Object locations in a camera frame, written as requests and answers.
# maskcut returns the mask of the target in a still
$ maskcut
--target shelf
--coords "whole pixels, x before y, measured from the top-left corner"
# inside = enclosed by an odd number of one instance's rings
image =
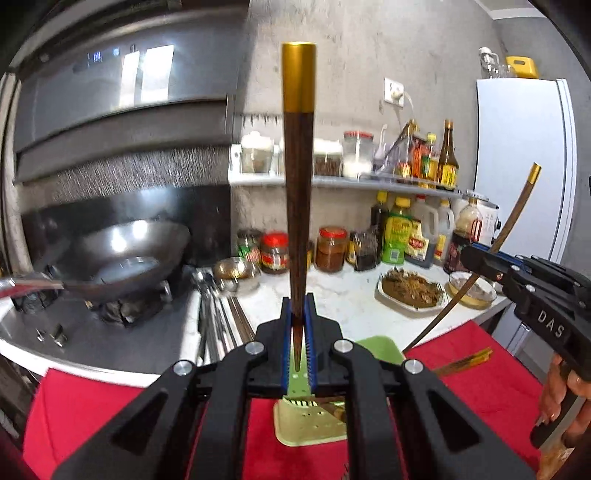
[[[228,172],[228,182],[231,186],[242,187],[283,187],[285,177],[266,173],[234,173]],[[312,177],[312,186],[333,189],[385,190],[386,192],[400,192],[407,195],[429,195],[432,197],[460,198],[462,192],[448,192],[446,190],[424,189],[416,185],[377,181],[370,179],[349,180],[343,177]]]

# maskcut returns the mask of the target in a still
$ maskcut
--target red cloth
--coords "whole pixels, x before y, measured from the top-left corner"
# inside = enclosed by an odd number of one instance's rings
[[[536,469],[539,453],[529,442],[537,418],[541,385],[509,353],[474,323],[411,351],[430,367],[493,347],[486,364],[444,379],[507,444]],[[24,459],[41,480],[100,429],[140,389],[95,382],[49,371],[31,409],[24,440]],[[253,400],[246,437],[243,478],[340,478],[347,462],[346,442],[286,447],[275,438],[272,400]]]

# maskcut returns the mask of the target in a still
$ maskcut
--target wok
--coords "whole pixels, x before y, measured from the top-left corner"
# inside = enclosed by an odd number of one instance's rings
[[[184,225],[136,220],[73,241],[50,266],[51,277],[32,273],[0,279],[0,298],[65,289],[92,302],[120,299],[168,277],[189,242]]]

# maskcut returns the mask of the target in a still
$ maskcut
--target jar with red lid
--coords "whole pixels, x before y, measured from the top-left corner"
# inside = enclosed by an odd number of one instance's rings
[[[347,230],[339,226],[320,228],[316,242],[316,268],[326,273],[336,273],[343,269],[349,238]]]
[[[277,275],[287,272],[289,263],[287,233],[268,232],[263,235],[261,238],[261,270]]]

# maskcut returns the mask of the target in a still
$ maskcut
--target rice cooker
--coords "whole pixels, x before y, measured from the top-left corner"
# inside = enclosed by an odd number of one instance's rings
[[[462,209],[468,205],[469,196],[478,200],[476,207],[482,214],[482,231],[480,232],[480,239],[478,241],[489,247],[492,245],[495,232],[501,228],[499,206],[490,202],[488,197],[468,190],[462,198],[452,200],[454,218],[458,218]]]

